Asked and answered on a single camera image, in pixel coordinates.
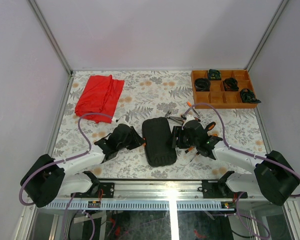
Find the black plastic tool case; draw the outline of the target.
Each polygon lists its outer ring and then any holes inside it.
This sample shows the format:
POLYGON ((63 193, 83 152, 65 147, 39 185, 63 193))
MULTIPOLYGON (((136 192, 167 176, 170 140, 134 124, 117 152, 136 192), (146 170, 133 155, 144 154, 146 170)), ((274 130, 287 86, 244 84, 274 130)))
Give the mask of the black plastic tool case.
POLYGON ((142 136, 145 139, 146 159, 151 167, 170 166, 177 161, 176 150, 169 145, 171 129, 165 117, 145 120, 142 136))

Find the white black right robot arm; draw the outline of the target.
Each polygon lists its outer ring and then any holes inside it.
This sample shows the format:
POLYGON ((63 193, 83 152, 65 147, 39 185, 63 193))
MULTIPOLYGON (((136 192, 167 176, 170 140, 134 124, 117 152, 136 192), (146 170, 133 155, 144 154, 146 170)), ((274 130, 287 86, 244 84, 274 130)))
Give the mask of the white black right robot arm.
POLYGON ((274 205, 282 206, 300 184, 300 178, 278 151, 258 156, 251 151, 232 147, 217 135, 208 134, 215 122, 207 126, 197 119, 185 120, 183 125, 174 126, 167 144, 175 149, 196 149, 196 153, 212 160, 236 165, 245 174, 227 172, 219 180, 218 192, 230 197, 235 192, 262 195, 274 205))

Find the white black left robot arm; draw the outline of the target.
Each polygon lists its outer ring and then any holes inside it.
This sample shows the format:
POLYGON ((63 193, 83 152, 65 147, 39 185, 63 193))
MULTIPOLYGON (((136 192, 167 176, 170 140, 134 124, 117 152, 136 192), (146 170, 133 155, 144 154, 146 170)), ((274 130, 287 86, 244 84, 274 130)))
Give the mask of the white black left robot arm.
POLYGON ((27 193, 38 208, 63 196, 100 198, 101 183, 89 169, 115 158, 121 150, 133 150, 144 143, 133 126, 120 123, 112 133, 77 155, 65 159, 40 156, 20 181, 19 193, 27 193))

